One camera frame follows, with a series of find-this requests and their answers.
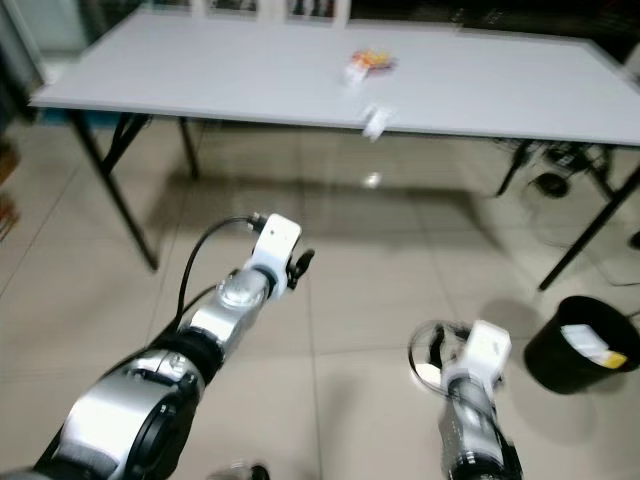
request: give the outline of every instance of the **black table leg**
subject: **black table leg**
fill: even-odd
[[[93,135],[91,134],[89,125],[84,117],[84,112],[79,110],[69,110],[67,111],[67,115],[80,138],[80,142],[89,155],[89,160],[96,168],[99,177],[102,179],[104,185],[109,191],[109,195],[124,218],[127,228],[129,229],[129,232],[131,232],[140,252],[144,256],[149,267],[156,271],[158,269],[158,258],[151,252],[140,226],[134,220],[133,215],[131,215],[129,207],[125,203],[118,185],[111,176],[111,168],[113,165],[107,166],[103,163],[102,155],[100,154],[100,150],[96,145]]]
[[[182,141],[184,142],[184,148],[187,151],[187,160],[191,167],[191,178],[197,180],[200,178],[200,168],[198,167],[198,159],[196,158],[196,150],[193,148],[193,142],[189,135],[189,126],[187,125],[187,119],[185,117],[179,117],[178,123],[180,124],[180,133],[182,133]]]
[[[600,231],[600,229],[607,223],[607,220],[615,213],[615,211],[622,205],[622,203],[633,193],[633,191],[640,185],[640,165],[636,167],[635,171],[627,178],[622,188],[617,190],[609,203],[602,209],[598,216],[591,222],[591,225],[580,235],[580,238],[571,246],[569,251],[564,254],[564,257],[558,262],[558,264],[551,270],[551,273],[547,275],[538,290],[544,291],[549,285],[562,273],[567,265],[578,255],[584,247],[591,241],[591,239]]]
[[[499,197],[500,195],[502,195],[504,192],[507,191],[507,188],[509,188],[509,184],[511,183],[511,180],[513,180],[513,176],[516,174],[516,171],[518,171],[520,167],[522,167],[525,163],[527,163],[527,161],[529,160],[528,150],[532,143],[533,143],[533,140],[524,140],[518,146],[516,151],[513,153],[513,158],[511,160],[511,167],[509,168],[509,171],[505,175],[504,180],[500,185],[500,188],[496,192],[496,197]]]

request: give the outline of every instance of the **white table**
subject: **white table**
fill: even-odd
[[[344,68],[364,48],[390,52],[397,66],[349,89]],[[186,118],[362,128],[372,104],[395,112],[389,131],[640,146],[638,89],[591,43],[446,26],[335,29],[139,12],[32,104],[69,110],[152,267],[157,261],[110,175],[148,115],[180,118],[194,176]],[[82,110],[130,114],[104,159]]]

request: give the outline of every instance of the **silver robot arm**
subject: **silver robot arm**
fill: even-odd
[[[71,409],[48,452],[11,480],[167,478],[176,468],[205,387],[270,299],[295,288],[313,252],[296,265],[300,226],[256,217],[252,257],[175,331],[108,372]]]

